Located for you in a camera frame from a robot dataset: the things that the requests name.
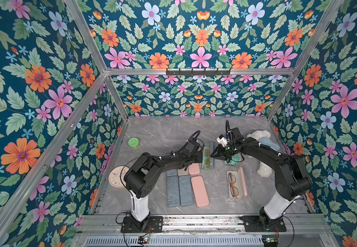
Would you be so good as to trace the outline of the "pink case with brown glasses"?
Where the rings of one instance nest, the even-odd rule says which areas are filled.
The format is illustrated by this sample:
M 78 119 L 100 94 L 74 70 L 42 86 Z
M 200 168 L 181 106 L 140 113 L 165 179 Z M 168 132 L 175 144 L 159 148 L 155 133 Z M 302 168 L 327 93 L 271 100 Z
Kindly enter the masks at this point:
M 200 175 L 200 165 L 199 163 L 193 163 L 188 167 L 188 173 L 190 176 Z

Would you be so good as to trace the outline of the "green case with black glasses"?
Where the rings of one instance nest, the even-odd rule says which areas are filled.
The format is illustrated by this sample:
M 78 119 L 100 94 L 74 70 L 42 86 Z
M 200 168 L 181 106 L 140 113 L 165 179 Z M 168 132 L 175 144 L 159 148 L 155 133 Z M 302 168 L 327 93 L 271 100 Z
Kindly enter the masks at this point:
M 236 166 L 236 164 L 240 162 L 241 162 L 240 154 L 235 154 L 234 156 L 231 157 L 229 161 L 225 161 L 224 164 L 228 166 Z

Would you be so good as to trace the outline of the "grey case with black glasses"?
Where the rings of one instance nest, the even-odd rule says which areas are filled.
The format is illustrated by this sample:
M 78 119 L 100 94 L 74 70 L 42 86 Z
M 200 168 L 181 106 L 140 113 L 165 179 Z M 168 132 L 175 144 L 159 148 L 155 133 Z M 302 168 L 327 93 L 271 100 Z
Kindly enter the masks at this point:
M 177 170 L 177 175 L 178 176 L 187 176 L 187 175 L 189 175 L 189 172 L 188 172 L 188 170 L 186 170 L 186 169 L 178 169 Z

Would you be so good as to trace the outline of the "green case with olive glasses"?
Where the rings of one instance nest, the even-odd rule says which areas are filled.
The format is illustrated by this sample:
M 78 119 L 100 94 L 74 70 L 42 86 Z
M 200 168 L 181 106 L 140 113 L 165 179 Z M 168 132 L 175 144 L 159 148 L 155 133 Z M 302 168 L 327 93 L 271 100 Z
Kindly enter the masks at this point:
M 214 150 L 213 142 L 210 142 L 203 149 L 203 159 L 202 159 L 202 169 L 212 170 L 214 169 L 214 159 L 211 157 L 211 154 Z

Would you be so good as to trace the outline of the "grey case with yellow glasses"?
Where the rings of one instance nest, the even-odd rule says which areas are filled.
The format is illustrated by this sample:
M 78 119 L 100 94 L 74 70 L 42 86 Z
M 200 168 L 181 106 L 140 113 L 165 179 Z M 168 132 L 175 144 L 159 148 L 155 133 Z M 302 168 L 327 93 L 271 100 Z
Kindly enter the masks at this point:
M 191 179 L 189 175 L 179 176 L 180 204 L 181 206 L 193 205 L 193 191 L 191 187 Z

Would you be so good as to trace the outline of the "grey case with white glasses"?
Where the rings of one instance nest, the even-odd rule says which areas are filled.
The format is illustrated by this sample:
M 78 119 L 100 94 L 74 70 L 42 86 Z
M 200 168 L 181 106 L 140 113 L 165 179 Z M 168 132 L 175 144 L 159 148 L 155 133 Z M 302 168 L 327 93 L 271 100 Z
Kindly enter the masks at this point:
M 180 189 L 178 176 L 167 177 L 167 205 L 168 207 L 180 206 Z

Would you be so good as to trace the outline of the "grey case with red glasses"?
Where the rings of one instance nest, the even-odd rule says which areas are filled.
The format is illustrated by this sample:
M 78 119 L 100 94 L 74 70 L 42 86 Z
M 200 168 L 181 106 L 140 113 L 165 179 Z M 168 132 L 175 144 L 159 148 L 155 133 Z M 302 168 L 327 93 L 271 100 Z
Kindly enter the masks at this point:
M 177 176 L 177 170 L 176 169 L 173 169 L 173 170 L 169 170 L 166 172 L 166 176 L 167 177 L 175 177 Z

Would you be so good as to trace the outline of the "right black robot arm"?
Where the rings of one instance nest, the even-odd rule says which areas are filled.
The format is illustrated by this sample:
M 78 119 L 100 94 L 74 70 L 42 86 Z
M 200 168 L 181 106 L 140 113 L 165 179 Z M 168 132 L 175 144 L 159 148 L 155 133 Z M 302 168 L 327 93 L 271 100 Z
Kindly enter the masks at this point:
M 259 211 L 258 227 L 274 229 L 283 219 L 287 208 L 313 186 L 304 161 L 297 154 L 288 155 L 264 145 L 252 137 L 245 138 L 238 128 L 225 122 L 225 135 L 217 138 L 219 145 L 211 158 L 230 162 L 236 154 L 252 156 L 274 171 L 276 193 Z

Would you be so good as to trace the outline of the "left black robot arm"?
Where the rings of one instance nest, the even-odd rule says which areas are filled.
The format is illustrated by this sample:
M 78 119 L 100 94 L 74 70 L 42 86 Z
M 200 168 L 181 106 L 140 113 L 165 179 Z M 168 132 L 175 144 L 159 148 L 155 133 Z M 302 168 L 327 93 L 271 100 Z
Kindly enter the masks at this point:
M 160 175 L 170 170 L 186 170 L 190 165 L 202 161 L 204 144 L 198 141 L 200 133 L 200 130 L 194 132 L 178 151 L 171 151 L 169 155 L 143 153 L 126 172 L 123 181 L 131 195 L 130 220 L 138 230 L 149 228 L 148 195 Z

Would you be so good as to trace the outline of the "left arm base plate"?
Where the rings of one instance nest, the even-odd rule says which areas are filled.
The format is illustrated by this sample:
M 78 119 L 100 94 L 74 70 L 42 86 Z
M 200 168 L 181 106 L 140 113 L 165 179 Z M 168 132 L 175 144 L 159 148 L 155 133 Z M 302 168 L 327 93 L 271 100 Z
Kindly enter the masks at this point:
M 121 233 L 161 233 L 162 216 L 148 216 L 143 221 L 137 221 L 132 215 L 124 217 Z

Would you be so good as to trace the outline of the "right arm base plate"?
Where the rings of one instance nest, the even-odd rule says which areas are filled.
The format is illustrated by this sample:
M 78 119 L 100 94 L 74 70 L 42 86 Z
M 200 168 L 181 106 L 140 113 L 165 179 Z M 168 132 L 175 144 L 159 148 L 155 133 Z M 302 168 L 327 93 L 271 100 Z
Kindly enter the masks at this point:
M 265 216 L 245 215 L 239 218 L 244 223 L 246 232 L 286 232 L 287 228 L 282 217 L 269 220 Z

